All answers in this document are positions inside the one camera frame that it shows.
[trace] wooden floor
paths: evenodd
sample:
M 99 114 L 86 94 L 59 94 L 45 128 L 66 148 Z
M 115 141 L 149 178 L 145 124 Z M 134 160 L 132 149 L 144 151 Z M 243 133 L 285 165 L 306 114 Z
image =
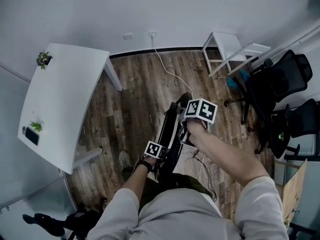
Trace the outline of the wooden floor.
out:
M 160 54 L 166 67 L 175 68 L 192 88 L 194 98 L 204 98 L 218 105 L 213 131 L 234 146 L 248 151 L 254 156 L 258 139 L 254 132 L 247 132 L 241 125 L 241 106 L 231 104 L 225 108 L 224 100 L 239 98 L 238 90 L 227 87 L 226 78 L 208 77 L 208 69 L 200 51 L 173 51 Z M 212 58 L 219 58 L 217 51 L 212 51 Z M 164 112 L 171 101 L 176 101 L 188 89 L 175 77 L 165 73 L 155 53 L 126 56 L 111 60 L 123 85 L 123 91 L 117 92 L 105 72 L 102 73 L 83 124 L 80 136 L 80 150 L 103 147 L 103 153 L 76 168 L 67 177 L 75 201 L 84 203 L 89 209 L 99 209 L 101 197 L 112 199 L 122 186 L 119 152 L 127 150 L 134 163 L 143 155 L 148 141 L 156 141 L 165 118 Z M 225 77 L 226 68 L 216 76 Z M 249 110 L 248 126 L 253 127 L 256 114 Z M 199 179 L 208 187 L 207 176 L 200 163 L 192 156 L 194 149 L 183 148 L 175 172 L 187 174 Z M 266 150 L 256 157 L 267 171 L 272 171 L 273 156 Z M 210 171 L 210 178 L 217 194 L 216 204 L 225 218 L 234 217 L 241 187 L 228 174 L 209 161 L 203 159 Z

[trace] person's left arm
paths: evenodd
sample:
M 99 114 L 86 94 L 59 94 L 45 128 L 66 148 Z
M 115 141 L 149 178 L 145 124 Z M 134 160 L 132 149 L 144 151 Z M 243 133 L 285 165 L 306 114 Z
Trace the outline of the person's left arm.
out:
M 150 156 L 143 160 L 152 166 L 157 161 Z M 137 227 L 139 204 L 147 175 L 147 167 L 140 164 L 122 188 L 115 193 L 95 227 L 90 230 L 88 240 L 126 239 L 129 232 Z

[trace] person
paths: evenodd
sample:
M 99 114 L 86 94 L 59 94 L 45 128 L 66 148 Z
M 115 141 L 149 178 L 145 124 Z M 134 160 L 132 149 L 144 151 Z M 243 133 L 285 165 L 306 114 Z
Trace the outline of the person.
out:
M 234 222 L 222 215 L 208 191 L 186 175 L 155 182 L 147 178 L 148 168 L 139 164 L 104 210 L 89 240 L 279 240 L 289 239 L 282 203 L 274 181 L 263 165 L 247 152 L 227 144 L 195 120 L 188 120 L 189 140 L 217 166 L 244 188 Z M 129 156 L 121 152 L 125 176 L 133 169 Z M 144 161 L 151 165 L 155 158 Z

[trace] black watch strap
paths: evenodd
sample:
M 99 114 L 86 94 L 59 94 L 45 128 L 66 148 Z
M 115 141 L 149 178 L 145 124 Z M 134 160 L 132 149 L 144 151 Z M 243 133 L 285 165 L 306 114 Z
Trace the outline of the black watch strap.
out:
M 144 161 L 142 159 L 139 160 L 138 165 L 144 165 L 145 167 L 147 167 L 148 173 L 150 173 L 151 170 L 152 170 L 152 165 L 150 163 L 148 163 L 147 161 Z

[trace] blue object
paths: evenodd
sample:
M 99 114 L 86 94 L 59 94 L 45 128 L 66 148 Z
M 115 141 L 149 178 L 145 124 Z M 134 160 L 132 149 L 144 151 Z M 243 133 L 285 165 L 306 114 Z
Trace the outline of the blue object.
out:
M 242 80 L 244 82 L 246 82 L 248 80 L 248 78 L 250 77 L 250 75 L 247 72 L 245 72 L 243 69 L 240 70 L 240 75 L 241 75 Z
M 228 85 L 228 87 L 235 88 L 235 89 L 238 88 L 237 83 L 230 77 L 228 77 L 228 79 L 226 80 L 226 84 Z

